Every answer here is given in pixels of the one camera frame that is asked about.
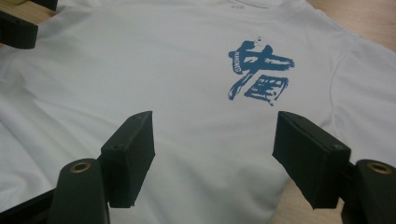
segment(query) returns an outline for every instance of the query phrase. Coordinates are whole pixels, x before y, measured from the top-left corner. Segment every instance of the wooden surface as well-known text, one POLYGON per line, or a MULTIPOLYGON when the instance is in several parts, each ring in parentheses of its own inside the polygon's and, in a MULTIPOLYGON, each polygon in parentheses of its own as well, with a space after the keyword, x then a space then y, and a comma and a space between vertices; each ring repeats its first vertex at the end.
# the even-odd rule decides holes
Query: wooden surface
POLYGON ((396 52, 396 0, 308 0, 330 18, 396 52))
POLYGON ((336 209, 313 210, 293 181, 286 186, 270 224, 342 224, 344 202, 336 209))
POLYGON ((55 12, 30 1, 14 5, 6 0, 0 0, 0 10, 34 24, 39 24, 55 15, 55 12))

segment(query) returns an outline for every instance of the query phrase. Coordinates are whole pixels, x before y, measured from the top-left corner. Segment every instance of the black clamp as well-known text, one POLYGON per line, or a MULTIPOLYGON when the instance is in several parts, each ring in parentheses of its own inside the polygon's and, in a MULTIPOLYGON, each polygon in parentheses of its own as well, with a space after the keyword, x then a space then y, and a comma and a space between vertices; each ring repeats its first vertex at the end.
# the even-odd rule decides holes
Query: black clamp
MULTIPOLYGON (((58 0, 32 0, 32 2, 56 10, 58 0)), ((0 42, 16 49, 33 49, 38 26, 29 21, 0 11, 0 42)))
POLYGON ((154 159, 152 112, 129 117, 102 146, 100 157, 67 164, 56 189, 0 214, 8 224, 108 224, 108 206, 134 205, 154 159))
POLYGON ((381 161, 349 162, 351 149, 310 120, 279 112, 273 156, 315 208, 345 202, 344 224, 396 223, 396 169, 381 161))

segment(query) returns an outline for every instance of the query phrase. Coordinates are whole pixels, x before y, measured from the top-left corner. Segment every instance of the blue print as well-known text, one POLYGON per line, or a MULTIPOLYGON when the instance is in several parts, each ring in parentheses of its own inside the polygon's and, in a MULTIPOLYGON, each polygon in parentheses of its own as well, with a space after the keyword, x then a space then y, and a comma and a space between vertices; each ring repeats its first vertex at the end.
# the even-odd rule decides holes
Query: blue print
MULTIPOLYGON (((294 67, 294 61, 292 59, 274 55, 273 48, 269 45, 266 45, 261 51, 254 51, 255 48, 255 42, 247 40, 242 43, 239 49, 235 51, 230 51, 228 54, 228 56, 233 59, 233 71, 237 75, 244 75, 244 72, 246 73, 236 83, 233 84, 230 91, 228 92, 228 98, 230 100, 233 100, 236 94, 241 91, 242 87, 244 87, 250 81, 250 79, 260 70, 286 71, 289 70, 291 67, 294 67)), ((261 82, 256 82, 256 84, 252 86, 252 88, 255 88, 255 91, 253 89, 250 89, 245 95, 248 97, 267 101, 270 105, 273 105, 271 103, 272 100, 268 100, 270 98, 273 98, 266 93, 275 86, 271 87, 272 81, 265 82, 265 80, 270 80, 271 78, 267 76, 261 76, 261 78, 263 78, 264 80, 263 83, 266 84, 260 84, 261 82)), ((281 91, 277 94, 277 97, 279 97, 280 93, 282 93, 282 91, 288 86, 288 81, 285 79, 282 80, 286 81, 284 82, 286 84, 282 85, 283 88, 281 88, 281 91)))
POLYGON ((274 101, 282 94, 289 85, 286 77, 268 77, 261 75, 250 89, 245 92, 245 96, 259 100, 264 100, 270 105, 274 105, 274 101))

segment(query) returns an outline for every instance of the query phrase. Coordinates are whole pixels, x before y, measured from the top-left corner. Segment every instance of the white t-shirt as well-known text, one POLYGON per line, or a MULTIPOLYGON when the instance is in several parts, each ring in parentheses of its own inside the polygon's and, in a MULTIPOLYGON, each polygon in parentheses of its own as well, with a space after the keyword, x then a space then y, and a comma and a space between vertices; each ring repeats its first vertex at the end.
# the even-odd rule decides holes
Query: white t-shirt
POLYGON ((0 160, 19 161, 17 147, 35 174, 0 164, 1 210, 54 188, 64 165, 97 158, 147 110, 157 156, 136 206, 111 210, 112 223, 268 222, 288 179, 272 157, 279 110, 333 134, 352 161, 396 165, 396 54, 304 0, 60 9, 35 49, 0 49, 1 128, 15 138, 0 160))

